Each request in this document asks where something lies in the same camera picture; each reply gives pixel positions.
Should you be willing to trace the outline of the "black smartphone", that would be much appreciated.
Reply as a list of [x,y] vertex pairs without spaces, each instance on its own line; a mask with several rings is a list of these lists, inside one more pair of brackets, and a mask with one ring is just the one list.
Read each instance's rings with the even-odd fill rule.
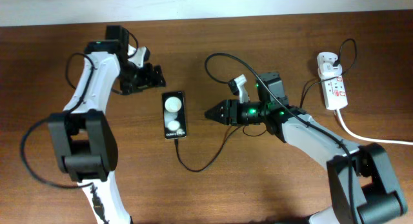
[[183,91],[162,94],[164,135],[166,139],[187,136],[185,96]]

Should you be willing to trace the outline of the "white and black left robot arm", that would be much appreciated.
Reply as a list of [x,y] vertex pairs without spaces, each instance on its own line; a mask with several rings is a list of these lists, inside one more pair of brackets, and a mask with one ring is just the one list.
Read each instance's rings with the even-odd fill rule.
[[161,67],[148,62],[149,49],[130,46],[132,36],[109,25],[104,40],[89,42],[74,95],[48,118],[57,165],[83,190],[98,223],[133,222],[117,188],[118,147],[105,116],[113,84],[122,96],[166,85]]

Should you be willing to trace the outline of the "white charger plug adapter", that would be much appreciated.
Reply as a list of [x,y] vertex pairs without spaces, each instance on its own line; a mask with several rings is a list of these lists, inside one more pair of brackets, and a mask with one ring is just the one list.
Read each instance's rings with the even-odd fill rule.
[[323,63],[319,66],[319,76],[321,79],[340,76],[342,71],[343,69],[341,65],[334,66],[332,63]]

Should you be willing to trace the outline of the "white power strip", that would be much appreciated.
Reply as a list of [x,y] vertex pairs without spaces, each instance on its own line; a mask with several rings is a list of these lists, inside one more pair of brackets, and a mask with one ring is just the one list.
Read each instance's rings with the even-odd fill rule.
[[[319,66],[323,63],[332,63],[334,66],[338,60],[338,56],[332,52],[321,52],[317,55],[317,73],[319,75]],[[343,82],[343,76],[331,77],[329,79],[321,79],[323,97],[327,110],[339,110],[348,105],[347,93]]]

